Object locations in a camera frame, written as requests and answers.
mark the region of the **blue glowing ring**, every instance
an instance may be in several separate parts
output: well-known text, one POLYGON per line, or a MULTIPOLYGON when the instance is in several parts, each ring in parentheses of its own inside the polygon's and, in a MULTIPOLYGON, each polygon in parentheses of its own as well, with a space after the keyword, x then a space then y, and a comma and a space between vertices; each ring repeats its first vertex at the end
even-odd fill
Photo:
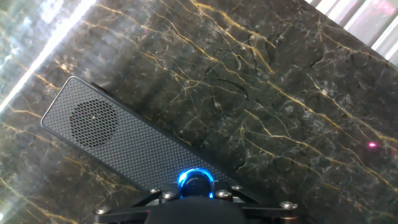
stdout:
MULTIPOLYGON (((212 174, 209 171, 207 171, 206 169, 203 169, 203 168, 193 168, 193 169, 187 170, 185 172, 182 172, 180 174, 180 176, 178 177, 177 184, 180 189, 184 185, 185 181, 187 181, 189 174, 194 173, 194 172, 199 172, 199 173, 205 175, 209 179, 210 184, 213 184, 214 177, 212 176, 212 174)), ((213 192, 210 192, 209 198, 213 198, 213 192)))

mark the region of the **circular speaker grille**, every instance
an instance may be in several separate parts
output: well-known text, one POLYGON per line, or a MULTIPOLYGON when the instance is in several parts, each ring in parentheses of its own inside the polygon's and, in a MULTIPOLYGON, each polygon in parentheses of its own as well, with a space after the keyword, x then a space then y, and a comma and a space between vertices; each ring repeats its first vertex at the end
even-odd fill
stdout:
POLYGON ((69 117, 72 136, 85 147, 98 147, 113 136, 118 118, 111 105, 100 100, 80 103, 69 117))

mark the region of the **red laser dot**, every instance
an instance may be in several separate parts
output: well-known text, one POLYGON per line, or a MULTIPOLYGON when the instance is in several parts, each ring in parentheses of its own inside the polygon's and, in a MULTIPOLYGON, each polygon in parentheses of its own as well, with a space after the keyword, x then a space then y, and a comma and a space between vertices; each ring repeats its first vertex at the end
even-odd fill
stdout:
POLYGON ((376 147, 377 145, 376 145, 376 143, 374 143, 374 142, 370 142, 369 143, 369 147, 376 147))

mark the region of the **black object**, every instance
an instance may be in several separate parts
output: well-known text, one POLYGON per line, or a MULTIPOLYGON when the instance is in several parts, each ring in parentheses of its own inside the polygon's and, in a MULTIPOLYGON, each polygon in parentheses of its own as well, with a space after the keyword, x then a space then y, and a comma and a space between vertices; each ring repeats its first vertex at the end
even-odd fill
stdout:
MULTIPOLYGON (((218 189, 228 191, 226 183, 218 189)), ((234 200, 240 190, 228 191, 234 200)), ((291 224, 297 223, 297 207, 267 208, 259 203, 238 202, 208 197, 184 197, 173 201, 162 200, 163 193, 154 192, 132 207, 111 209, 105 214, 94 214, 95 223, 144 224, 291 224)))
POLYGON ((208 197, 213 191, 213 183, 202 173, 196 172, 188 176, 187 180, 181 186, 181 195, 205 196, 208 197))
POLYGON ((41 124, 141 190, 160 189, 196 167, 234 182, 233 174, 221 172, 190 146, 77 77, 67 80, 41 124))

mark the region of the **black mount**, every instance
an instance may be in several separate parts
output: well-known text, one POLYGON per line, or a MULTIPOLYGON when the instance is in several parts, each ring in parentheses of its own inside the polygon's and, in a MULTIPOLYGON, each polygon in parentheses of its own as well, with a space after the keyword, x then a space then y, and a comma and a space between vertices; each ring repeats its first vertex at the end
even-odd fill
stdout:
POLYGON ((297 223, 297 205, 282 202, 279 208, 268 208, 248 196, 242 187, 214 182, 214 196, 182 197, 177 184, 151 192, 130 207, 103 207, 94 214, 95 223, 145 224, 243 224, 297 223))

